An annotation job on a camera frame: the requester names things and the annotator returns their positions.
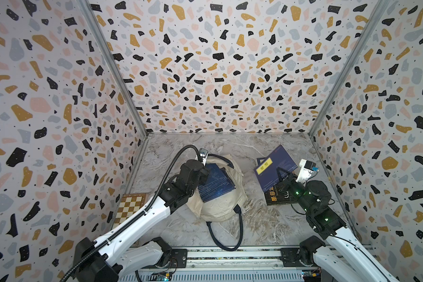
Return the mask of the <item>black book with gold text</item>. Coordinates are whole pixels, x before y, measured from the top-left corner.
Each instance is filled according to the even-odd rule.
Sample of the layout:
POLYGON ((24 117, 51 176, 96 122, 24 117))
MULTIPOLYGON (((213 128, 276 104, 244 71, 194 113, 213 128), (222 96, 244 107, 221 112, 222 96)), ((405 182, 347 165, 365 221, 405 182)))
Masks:
POLYGON ((264 197, 268 206, 297 203, 296 199, 288 191, 283 191, 275 187, 264 192, 264 197))

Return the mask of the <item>cream canvas tote bag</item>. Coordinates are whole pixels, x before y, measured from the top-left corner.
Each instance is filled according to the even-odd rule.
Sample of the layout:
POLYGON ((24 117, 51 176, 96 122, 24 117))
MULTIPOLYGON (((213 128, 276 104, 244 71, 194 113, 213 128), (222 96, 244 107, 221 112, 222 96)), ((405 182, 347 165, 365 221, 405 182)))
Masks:
POLYGON ((204 203, 200 198, 197 188, 197 191, 188 200, 187 206, 196 217, 206 222, 211 238, 217 247, 224 251, 236 251, 241 246, 244 236, 242 207, 247 201, 247 195, 243 188, 243 173, 239 165, 229 155, 220 156, 210 153, 206 164, 208 163, 215 163, 219 168, 227 166, 226 171, 236 185, 236 189, 217 199, 204 203), (234 215, 239 217, 239 238, 235 246, 225 246, 216 238, 212 229, 212 223, 225 222, 234 215))

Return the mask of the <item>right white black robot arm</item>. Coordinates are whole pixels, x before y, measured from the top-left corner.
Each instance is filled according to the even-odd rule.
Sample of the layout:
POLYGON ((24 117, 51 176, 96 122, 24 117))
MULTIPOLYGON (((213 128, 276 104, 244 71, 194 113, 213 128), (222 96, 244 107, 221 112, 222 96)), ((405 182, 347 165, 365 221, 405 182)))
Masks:
POLYGON ((322 181, 301 182, 288 175, 275 185, 287 192, 317 236, 300 243, 298 259, 315 264, 338 282, 396 282, 394 277, 357 239, 346 222, 331 209, 331 193, 322 181))

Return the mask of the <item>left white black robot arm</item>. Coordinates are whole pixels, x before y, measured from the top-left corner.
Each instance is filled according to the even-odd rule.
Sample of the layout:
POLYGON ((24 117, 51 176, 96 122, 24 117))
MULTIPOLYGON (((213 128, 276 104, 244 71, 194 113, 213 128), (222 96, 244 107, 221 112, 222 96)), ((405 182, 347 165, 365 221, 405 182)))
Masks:
POLYGON ((95 240, 81 240, 75 248, 72 268, 62 278, 79 282, 117 282, 147 266, 163 267, 172 248, 160 237, 134 248, 147 231, 185 205, 198 185, 208 176, 204 163, 188 160, 174 181, 162 185, 161 193, 151 198, 137 213, 95 240))

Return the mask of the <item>wooden chessboard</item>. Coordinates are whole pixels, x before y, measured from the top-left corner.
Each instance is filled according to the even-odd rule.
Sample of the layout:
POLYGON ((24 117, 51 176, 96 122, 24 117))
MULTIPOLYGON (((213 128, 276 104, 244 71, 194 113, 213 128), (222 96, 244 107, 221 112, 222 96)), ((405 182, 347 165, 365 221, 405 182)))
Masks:
POLYGON ((116 212, 112 229, 118 227, 127 218, 136 213, 146 203, 147 193, 131 193, 122 197, 116 212))

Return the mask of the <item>right circuit board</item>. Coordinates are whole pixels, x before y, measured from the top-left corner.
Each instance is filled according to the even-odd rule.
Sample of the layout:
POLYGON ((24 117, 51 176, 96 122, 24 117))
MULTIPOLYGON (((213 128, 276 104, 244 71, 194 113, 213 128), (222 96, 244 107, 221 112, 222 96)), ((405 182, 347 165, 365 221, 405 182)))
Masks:
POLYGON ((321 282, 321 273, 319 271, 302 271, 302 279, 304 282, 321 282))

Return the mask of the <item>left green circuit board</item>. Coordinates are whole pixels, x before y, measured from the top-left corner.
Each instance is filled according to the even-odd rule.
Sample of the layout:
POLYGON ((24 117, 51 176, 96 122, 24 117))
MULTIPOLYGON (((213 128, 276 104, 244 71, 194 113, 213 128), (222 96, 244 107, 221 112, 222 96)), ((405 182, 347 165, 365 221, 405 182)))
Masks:
POLYGON ((172 273, 170 272, 161 272, 153 273, 149 279, 151 282, 171 282, 172 273))

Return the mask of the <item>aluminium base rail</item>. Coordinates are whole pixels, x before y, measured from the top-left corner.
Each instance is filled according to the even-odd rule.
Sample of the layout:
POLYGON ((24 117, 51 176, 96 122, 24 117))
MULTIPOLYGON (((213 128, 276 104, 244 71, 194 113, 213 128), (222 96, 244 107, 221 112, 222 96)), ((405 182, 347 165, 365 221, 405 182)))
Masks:
POLYGON ((337 282, 315 264, 298 259, 299 246, 243 247, 234 252, 217 247, 172 249, 163 267, 147 266, 118 282, 150 282, 153 273, 170 272, 172 282, 303 282, 302 271, 319 271, 322 282, 337 282))

